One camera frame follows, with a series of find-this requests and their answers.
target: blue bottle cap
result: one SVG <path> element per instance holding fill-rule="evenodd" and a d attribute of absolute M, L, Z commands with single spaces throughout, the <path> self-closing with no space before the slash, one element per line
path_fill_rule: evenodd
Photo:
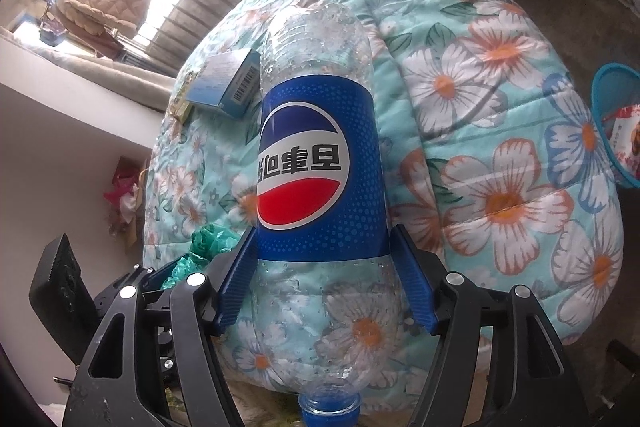
<path fill-rule="evenodd" d="M 347 381 L 312 384 L 298 396 L 306 427 L 353 427 L 362 399 Z"/>

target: pepsi logo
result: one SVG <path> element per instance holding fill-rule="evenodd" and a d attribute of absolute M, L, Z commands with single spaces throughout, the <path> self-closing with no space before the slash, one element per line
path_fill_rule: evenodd
<path fill-rule="evenodd" d="M 306 102 L 278 106 L 260 132 L 260 223 L 289 230 L 318 219 L 340 198 L 349 165 L 346 139 L 331 115 Z"/>

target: floral quilt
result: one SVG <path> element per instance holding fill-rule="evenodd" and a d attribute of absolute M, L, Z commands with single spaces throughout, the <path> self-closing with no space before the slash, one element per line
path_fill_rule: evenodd
<path fill-rule="evenodd" d="M 243 0 L 193 52 L 174 96 L 208 55 L 260 50 L 277 10 L 322 1 Z M 549 42 L 512 0 L 327 1 L 349 6 L 369 35 L 392 222 L 478 285 L 530 286 L 560 337 L 577 339 L 618 279 L 622 226 L 602 140 Z M 145 266 L 185 253 L 206 223 L 242 232 L 254 222 L 259 117 L 259 97 L 241 121 L 197 108 L 184 125 L 165 116 L 148 177 Z M 332 321 L 375 325 L 371 303 L 344 301 Z M 364 390 L 364 412 L 407 409 L 422 390 L 436 339 L 406 301 L 399 326 L 380 343 L 395 348 Z M 490 344 L 483 334 L 479 370 Z M 284 389 L 258 349 L 250 296 L 216 345 L 229 378 Z"/>

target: blue label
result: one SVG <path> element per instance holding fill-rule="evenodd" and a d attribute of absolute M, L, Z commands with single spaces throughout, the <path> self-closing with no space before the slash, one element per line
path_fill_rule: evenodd
<path fill-rule="evenodd" d="M 388 253 L 373 99 L 340 76 L 292 78 L 262 102 L 258 244 L 270 261 Z"/>

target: red and white package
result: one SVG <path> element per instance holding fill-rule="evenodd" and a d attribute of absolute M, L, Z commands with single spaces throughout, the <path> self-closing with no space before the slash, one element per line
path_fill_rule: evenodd
<path fill-rule="evenodd" d="M 627 171 L 640 172 L 640 103 L 619 109 L 609 143 L 613 154 Z"/>

